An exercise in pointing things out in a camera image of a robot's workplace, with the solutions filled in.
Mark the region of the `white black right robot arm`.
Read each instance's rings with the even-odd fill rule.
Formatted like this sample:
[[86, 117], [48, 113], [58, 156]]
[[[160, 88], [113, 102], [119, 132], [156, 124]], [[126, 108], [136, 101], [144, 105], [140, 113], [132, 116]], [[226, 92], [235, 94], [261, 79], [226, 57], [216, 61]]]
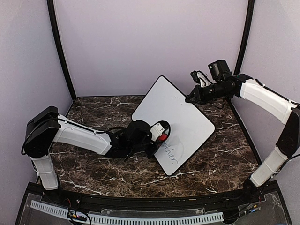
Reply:
[[300, 106], [248, 75], [226, 75], [216, 83], [206, 83], [201, 71], [192, 72], [197, 85], [186, 102], [203, 105], [217, 98], [240, 97], [234, 101], [235, 109], [264, 160], [249, 178], [251, 185], [239, 194], [243, 203], [250, 203], [257, 196], [256, 187], [278, 174], [294, 154], [299, 153]]

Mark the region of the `white whiteboard black frame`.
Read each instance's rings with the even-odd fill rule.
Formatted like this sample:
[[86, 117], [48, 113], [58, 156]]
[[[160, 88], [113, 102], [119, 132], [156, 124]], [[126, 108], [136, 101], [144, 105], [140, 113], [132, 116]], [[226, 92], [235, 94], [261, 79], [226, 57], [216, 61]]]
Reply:
[[186, 103], [184, 94], [161, 75], [133, 112], [132, 120], [149, 125], [164, 120], [171, 134], [155, 153], [167, 176], [173, 175], [214, 134], [213, 122], [194, 104]]

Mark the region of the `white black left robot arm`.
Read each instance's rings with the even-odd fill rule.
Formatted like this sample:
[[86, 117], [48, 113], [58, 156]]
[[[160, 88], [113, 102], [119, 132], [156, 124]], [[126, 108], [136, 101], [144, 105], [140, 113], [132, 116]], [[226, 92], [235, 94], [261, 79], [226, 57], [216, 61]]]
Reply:
[[107, 158], [128, 159], [140, 151], [152, 158], [168, 138], [169, 130], [169, 124], [165, 121], [150, 126], [145, 121], [137, 120], [127, 127], [98, 131], [67, 119], [59, 114], [57, 107], [50, 106], [28, 122], [21, 154], [31, 158], [48, 197], [55, 204], [63, 204], [66, 193], [59, 189], [49, 153], [53, 143], [70, 144]]

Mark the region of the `red bone-shaped eraser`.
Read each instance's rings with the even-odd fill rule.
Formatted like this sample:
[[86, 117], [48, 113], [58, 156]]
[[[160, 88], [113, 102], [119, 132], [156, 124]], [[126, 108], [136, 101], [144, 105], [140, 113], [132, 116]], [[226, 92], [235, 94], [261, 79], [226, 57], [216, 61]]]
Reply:
[[161, 141], [161, 142], [164, 142], [165, 140], [167, 140], [168, 136], [169, 136], [169, 135], [167, 135], [167, 134], [162, 134], [162, 135], [158, 138], [158, 140]]

